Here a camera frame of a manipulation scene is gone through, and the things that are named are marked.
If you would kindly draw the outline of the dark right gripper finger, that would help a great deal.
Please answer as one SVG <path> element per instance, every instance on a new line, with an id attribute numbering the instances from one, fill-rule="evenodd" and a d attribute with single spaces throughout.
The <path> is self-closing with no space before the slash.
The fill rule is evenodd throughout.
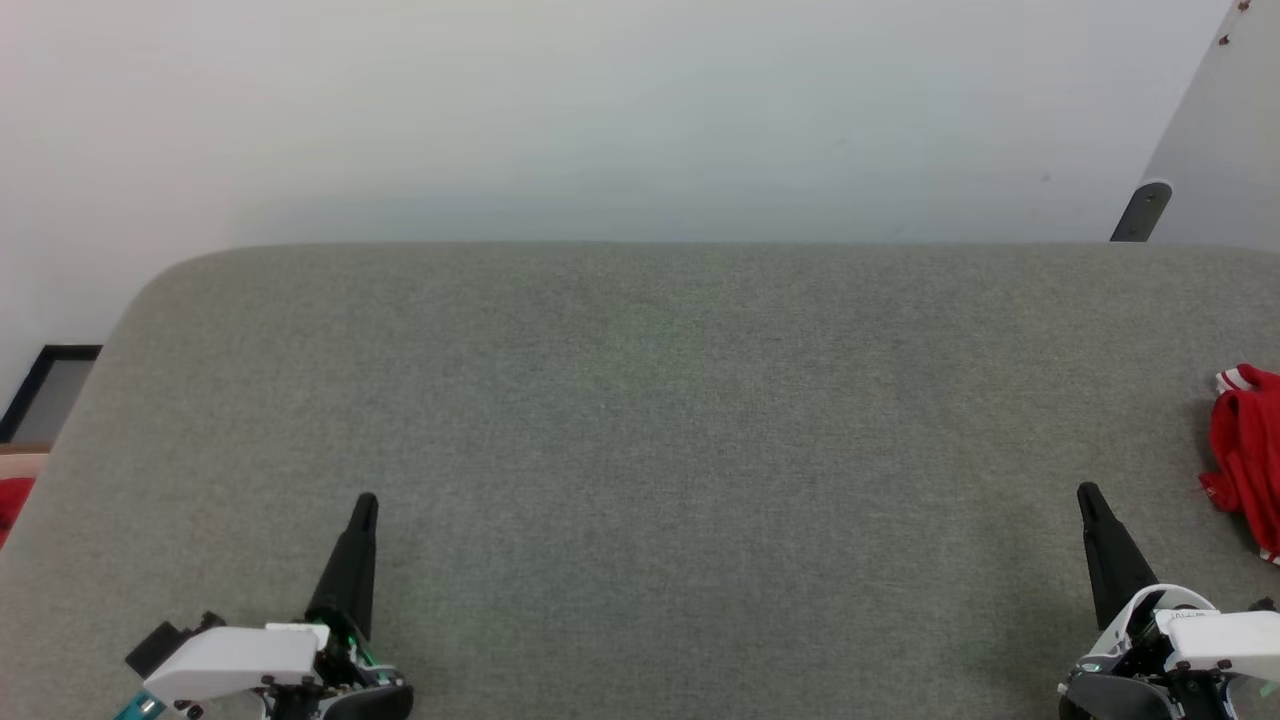
<path id="1" fill-rule="evenodd" d="M 1158 579 L 1096 483 L 1079 484 L 1076 502 L 1094 618 L 1103 630 L 1139 591 Z"/>

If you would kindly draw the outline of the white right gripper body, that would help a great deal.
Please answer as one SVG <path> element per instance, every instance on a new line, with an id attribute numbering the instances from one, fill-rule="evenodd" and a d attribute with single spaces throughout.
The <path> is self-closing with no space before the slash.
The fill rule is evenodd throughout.
<path id="1" fill-rule="evenodd" d="M 1062 719 L 1238 719 L 1236 687 L 1277 687 L 1279 615 L 1224 612 L 1181 585 L 1147 585 L 1060 685 Z"/>

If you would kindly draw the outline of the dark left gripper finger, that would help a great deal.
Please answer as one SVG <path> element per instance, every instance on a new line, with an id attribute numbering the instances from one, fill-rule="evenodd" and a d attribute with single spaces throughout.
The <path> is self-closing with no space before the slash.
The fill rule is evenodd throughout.
<path id="1" fill-rule="evenodd" d="M 379 502 L 362 493 L 320 575 L 305 620 L 321 623 L 343 637 L 369 641 L 376 571 Z"/>

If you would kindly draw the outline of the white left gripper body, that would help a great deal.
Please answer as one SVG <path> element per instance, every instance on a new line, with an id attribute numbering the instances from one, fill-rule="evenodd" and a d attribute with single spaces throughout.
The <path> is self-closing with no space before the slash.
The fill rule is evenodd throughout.
<path id="1" fill-rule="evenodd" d="M 262 719 L 407 719 L 413 710 L 397 667 L 321 623 L 164 621 L 146 637 L 147 719 L 202 719 L 209 702 L 234 694 L 255 697 Z"/>

